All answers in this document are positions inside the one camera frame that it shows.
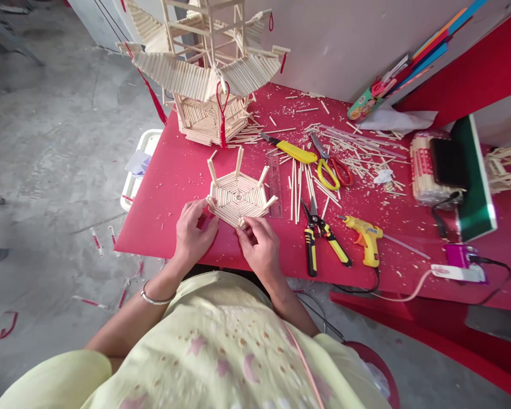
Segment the silver bangle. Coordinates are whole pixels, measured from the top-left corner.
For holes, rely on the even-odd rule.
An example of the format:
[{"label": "silver bangle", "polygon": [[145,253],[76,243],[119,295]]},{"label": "silver bangle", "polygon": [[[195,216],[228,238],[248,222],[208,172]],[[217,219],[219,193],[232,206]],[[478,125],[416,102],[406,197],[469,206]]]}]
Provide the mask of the silver bangle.
[{"label": "silver bangle", "polygon": [[170,297],[169,299],[167,299],[167,300],[164,300],[164,301],[152,300],[151,298],[149,298],[146,295],[146,285],[149,283],[149,281],[150,280],[147,280],[146,283],[144,284],[144,287],[142,287],[142,292],[140,293],[140,295],[142,296],[142,298],[144,298],[150,304],[153,304],[153,305],[167,305],[167,304],[170,304],[170,302],[174,299],[174,297],[176,297],[176,292],[174,292],[174,295],[172,297]]}]

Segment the yellow scissors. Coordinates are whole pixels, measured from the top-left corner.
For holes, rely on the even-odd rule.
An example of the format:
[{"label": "yellow scissors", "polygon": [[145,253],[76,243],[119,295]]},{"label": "yellow scissors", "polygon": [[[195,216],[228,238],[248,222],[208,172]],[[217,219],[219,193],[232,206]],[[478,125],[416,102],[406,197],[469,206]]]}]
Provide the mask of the yellow scissors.
[{"label": "yellow scissors", "polygon": [[[335,158],[330,158],[329,154],[325,151],[324,146],[322,145],[322,142],[320,142],[320,139],[316,136],[314,132],[311,132],[311,139],[312,143],[314,143],[314,146],[320,152],[320,160],[318,161],[318,179],[322,182],[322,184],[327,187],[329,190],[339,190],[341,186],[350,186],[352,184],[353,178],[352,173],[350,172],[350,169],[348,166],[346,166],[344,163],[337,161]],[[328,166],[326,160],[330,159],[331,164],[335,168],[335,172],[337,173],[337,176],[333,173],[331,168]],[[339,166],[343,168],[345,173],[348,175],[349,181],[347,182],[343,176],[339,173]],[[325,169],[325,171],[328,173],[329,177],[333,181],[334,185],[332,186],[325,178],[324,174],[322,173],[322,167]]]}]

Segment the hand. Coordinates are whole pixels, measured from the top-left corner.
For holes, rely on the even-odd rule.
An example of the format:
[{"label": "hand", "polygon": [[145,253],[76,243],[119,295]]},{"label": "hand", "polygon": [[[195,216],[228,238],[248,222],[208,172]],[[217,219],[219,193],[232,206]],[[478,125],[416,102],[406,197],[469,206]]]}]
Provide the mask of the hand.
[{"label": "hand", "polygon": [[205,231],[197,227],[208,206],[206,199],[186,203],[176,223],[176,251],[174,258],[189,263],[193,267],[208,251],[217,233],[219,218],[211,215],[212,221]]},{"label": "hand", "polygon": [[246,231],[236,229],[244,258],[263,285],[283,278],[280,270],[278,239],[269,222],[264,218],[244,216]]}]

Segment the woman's right hand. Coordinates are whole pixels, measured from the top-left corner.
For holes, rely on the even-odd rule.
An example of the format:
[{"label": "woman's right hand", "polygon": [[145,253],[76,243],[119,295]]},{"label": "woman's right hand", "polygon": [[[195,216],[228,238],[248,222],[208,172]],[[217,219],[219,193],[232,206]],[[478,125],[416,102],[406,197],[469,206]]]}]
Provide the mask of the woman's right hand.
[{"label": "woman's right hand", "polygon": [[283,280],[280,270],[280,240],[269,222],[264,218],[244,216],[246,231],[236,229],[244,258],[263,285]]}]

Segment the person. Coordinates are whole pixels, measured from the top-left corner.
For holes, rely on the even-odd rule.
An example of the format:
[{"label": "person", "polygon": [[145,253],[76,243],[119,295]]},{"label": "person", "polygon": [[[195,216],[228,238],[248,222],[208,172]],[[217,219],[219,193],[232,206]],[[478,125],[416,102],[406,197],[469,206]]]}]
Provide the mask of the person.
[{"label": "person", "polygon": [[356,352],[320,333],[290,289],[266,219],[236,232],[270,298],[221,271],[182,281],[218,230],[217,217],[197,227],[206,205],[184,206],[174,257],[141,293],[83,350],[17,380],[0,409],[388,408]]}]

